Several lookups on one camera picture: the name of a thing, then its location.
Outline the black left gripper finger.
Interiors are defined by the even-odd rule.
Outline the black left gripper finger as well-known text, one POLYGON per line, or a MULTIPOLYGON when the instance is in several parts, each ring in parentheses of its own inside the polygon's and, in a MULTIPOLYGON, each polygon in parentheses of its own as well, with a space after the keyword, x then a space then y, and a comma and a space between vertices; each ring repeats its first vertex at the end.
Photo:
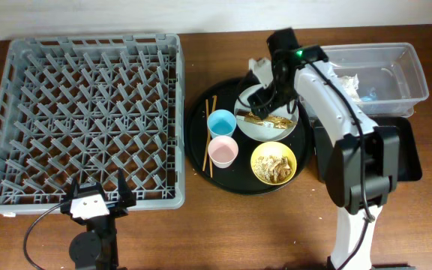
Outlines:
POLYGON ((70 185, 70 191, 67 194, 67 200, 71 201, 74 200, 79 193, 79 184, 76 179, 73 179, 70 185))
POLYGON ((128 208, 137 204, 132 190, 129 188, 128 183, 125 181, 125 176, 122 168, 118 168, 118 204, 121 207, 128 208))

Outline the gold snack wrapper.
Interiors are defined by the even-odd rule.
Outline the gold snack wrapper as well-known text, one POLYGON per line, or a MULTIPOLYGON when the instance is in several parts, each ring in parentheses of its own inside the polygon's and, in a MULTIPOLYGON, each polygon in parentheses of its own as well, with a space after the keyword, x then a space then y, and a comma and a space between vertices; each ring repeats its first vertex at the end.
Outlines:
POLYGON ((288 118, 284 118, 276 115, 269 115, 268 117, 262 119, 252 112, 239 110, 236 113, 236 118, 244 122, 259 125, 265 128, 274 129, 288 129, 293 128, 296 123, 288 118))

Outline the yellow bowl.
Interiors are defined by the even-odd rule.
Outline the yellow bowl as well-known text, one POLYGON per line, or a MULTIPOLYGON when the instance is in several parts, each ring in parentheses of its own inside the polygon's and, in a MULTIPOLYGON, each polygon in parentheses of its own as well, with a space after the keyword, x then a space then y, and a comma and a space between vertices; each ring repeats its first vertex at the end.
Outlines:
POLYGON ((250 157, 250 168, 262 183, 277 186, 293 179, 298 163, 287 145, 281 142, 264 142, 254 149, 250 157))

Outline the pink plastic cup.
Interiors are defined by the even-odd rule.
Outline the pink plastic cup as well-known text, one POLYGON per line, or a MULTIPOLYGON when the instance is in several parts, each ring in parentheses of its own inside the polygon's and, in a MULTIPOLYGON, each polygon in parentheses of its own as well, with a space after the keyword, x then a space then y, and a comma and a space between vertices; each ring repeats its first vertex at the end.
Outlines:
POLYGON ((216 136, 208 145, 208 154, 212 163, 221 169, 229 167, 238 153, 238 144, 230 136, 216 136))

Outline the food scraps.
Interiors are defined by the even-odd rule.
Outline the food scraps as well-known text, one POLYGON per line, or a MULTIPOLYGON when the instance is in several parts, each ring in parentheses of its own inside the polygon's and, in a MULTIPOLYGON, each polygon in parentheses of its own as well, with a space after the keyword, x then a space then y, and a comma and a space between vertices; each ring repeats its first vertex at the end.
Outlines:
POLYGON ((256 176, 269 184, 280 184, 288 178, 293 169, 284 156, 260 156, 253 165, 256 176))

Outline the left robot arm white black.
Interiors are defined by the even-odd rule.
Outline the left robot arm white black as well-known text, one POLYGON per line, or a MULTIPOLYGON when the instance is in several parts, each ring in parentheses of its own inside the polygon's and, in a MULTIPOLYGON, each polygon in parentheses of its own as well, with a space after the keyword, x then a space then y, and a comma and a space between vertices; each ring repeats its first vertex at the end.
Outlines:
POLYGON ((128 215, 136 199, 122 169, 118 169, 117 202, 107 202, 99 182, 71 183, 64 196, 60 212, 86 227, 69 247, 69 255, 76 269, 117 269, 119 267, 116 219, 128 215))

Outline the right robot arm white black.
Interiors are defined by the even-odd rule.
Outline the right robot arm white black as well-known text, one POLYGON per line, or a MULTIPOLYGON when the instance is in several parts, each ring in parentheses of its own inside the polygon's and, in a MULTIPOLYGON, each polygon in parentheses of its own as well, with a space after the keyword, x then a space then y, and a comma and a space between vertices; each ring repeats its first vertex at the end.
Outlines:
POLYGON ((271 34, 270 59, 250 65, 261 83, 247 107, 261 119, 291 101, 306 101, 328 137, 322 177, 337 206, 337 233, 328 269, 371 269, 378 215, 398 182, 400 140, 395 127, 380 127, 353 102, 319 45, 301 46, 292 28, 271 34))

